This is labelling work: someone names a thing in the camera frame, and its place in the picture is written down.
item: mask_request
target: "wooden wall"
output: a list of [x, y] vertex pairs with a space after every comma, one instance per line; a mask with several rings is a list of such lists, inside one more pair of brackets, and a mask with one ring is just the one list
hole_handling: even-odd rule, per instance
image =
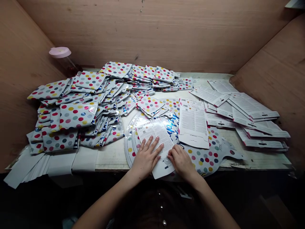
[[234, 73], [293, 17], [289, 0], [18, 0], [77, 63]]
[[291, 135], [287, 157], [305, 170], [305, 14], [286, 25], [232, 78], [232, 84], [280, 113]]
[[15, 0], [0, 1], [0, 172], [28, 144], [37, 108], [26, 97], [39, 85], [65, 79], [49, 57], [53, 47]]

